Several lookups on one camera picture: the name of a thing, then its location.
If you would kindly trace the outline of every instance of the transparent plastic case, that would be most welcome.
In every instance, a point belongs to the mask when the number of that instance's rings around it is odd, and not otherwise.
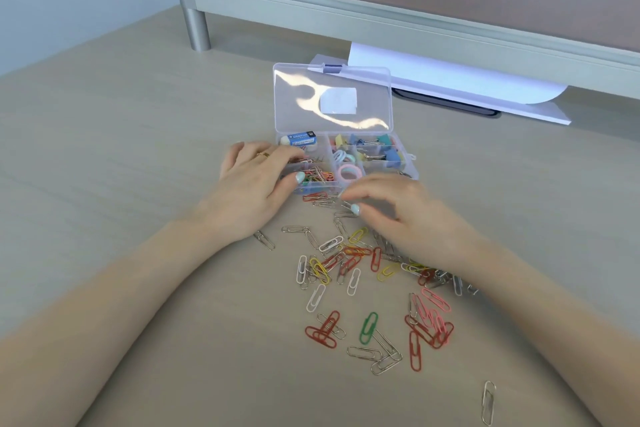
[[[340,192],[372,172],[400,172],[418,179],[415,158],[393,132],[391,74],[384,67],[277,63],[273,67],[276,142],[284,135],[313,131],[317,144],[305,148],[316,162],[287,164],[284,174],[315,166],[334,180],[304,181],[297,192]],[[335,162],[338,150],[355,162]],[[359,172],[343,168],[353,164]]]

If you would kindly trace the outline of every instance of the transparent lid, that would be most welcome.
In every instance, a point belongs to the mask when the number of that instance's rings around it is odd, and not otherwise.
[[[394,128],[386,67],[277,63],[273,101],[279,133],[386,133]]]

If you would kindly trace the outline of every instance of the wooden desk surface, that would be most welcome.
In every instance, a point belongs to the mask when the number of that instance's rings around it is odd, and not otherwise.
[[[216,181],[221,150],[273,138],[271,67],[348,43],[225,18],[215,49],[189,48],[180,8],[0,78],[0,334],[89,278],[185,210]],[[570,90],[566,128],[483,119],[394,100],[396,131],[422,180],[489,236],[640,333],[640,103]],[[346,221],[350,229],[355,223]],[[85,416],[84,426],[595,425],[561,379],[483,298],[447,291],[456,332],[374,377],[350,358],[366,314],[403,354],[406,275],[363,269],[354,298],[327,289],[348,338],[303,334],[311,289],[293,282],[310,251],[283,225],[335,234],[329,210],[291,199],[263,229],[173,294]]]

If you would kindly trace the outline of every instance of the person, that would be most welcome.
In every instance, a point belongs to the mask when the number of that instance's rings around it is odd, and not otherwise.
[[[280,175],[303,151],[232,146],[220,182],[186,216],[100,271],[0,342],[0,425],[68,427],[180,283],[221,248],[251,236],[303,176]],[[640,425],[640,343],[404,176],[372,174],[343,193],[392,204],[392,220],[353,211],[403,253],[474,284],[520,327],[606,427]]]

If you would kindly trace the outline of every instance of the metal leg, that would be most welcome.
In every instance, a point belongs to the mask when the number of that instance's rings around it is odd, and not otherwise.
[[[192,49],[195,51],[210,50],[211,40],[209,39],[205,13],[197,10],[196,0],[180,0],[180,5],[184,12],[184,21],[187,24],[187,32],[189,33]]]

